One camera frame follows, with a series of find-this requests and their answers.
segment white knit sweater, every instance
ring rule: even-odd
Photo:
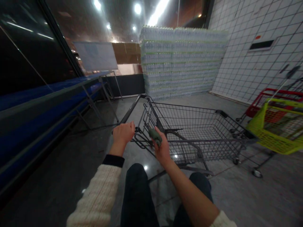
[[[83,197],[78,201],[76,210],[68,217],[68,227],[108,226],[122,170],[119,167],[121,162],[117,166],[111,164],[103,162],[99,166]],[[211,227],[236,227],[236,224],[221,211]]]

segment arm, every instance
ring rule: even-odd
[[[76,210],[68,217],[67,226],[107,226],[118,189],[122,158],[126,144],[135,133],[134,122],[114,128],[114,142],[109,154],[78,201]]]
[[[179,169],[170,158],[165,135],[155,129],[162,138],[160,147],[154,143],[156,158],[170,176],[193,226],[236,226]]]

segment yellow plastic basket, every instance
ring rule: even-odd
[[[303,149],[303,104],[268,100],[247,129],[259,138],[259,144],[277,153],[291,154]]]

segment blue panel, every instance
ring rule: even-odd
[[[86,78],[77,78],[65,82],[60,82],[51,85],[53,90],[61,90],[66,87],[73,86]],[[91,86],[88,90],[92,94],[101,86],[97,83]],[[34,98],[38,98],[49,94],[51,91],[47,86],[38,87],[22,92],[17,92],[11,95],[2,96],[0,98],[0,109],[7,109],[15,105],[27,102]],[[26,146],[32,143],[38,136],[44,133],[48,128],[54,125],[59,119],[66,115],[71,109],[77,106],[87,96],[85,92],[81,92],[69,100],[53,107],[45,113],[39,115],[35,119],[25,123],[19,128],[11,131],[6,136],[0,137],[0,167],[3,167],[7,162],[19,154]],[[87,102],[84,102],[79,108],[82,111]],[[47,136],[35,144],[30,150],[22,155],[13,165],[0,175],[0,190],[13,179],[39,152],[68,124],[73,117],[66,118],[56,128],[54,128]]]

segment plastic-wrapped water pack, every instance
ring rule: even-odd
[[[143,27],[140,47],[146,93],[163,100],[208,92],[227,36],[226,31]]]

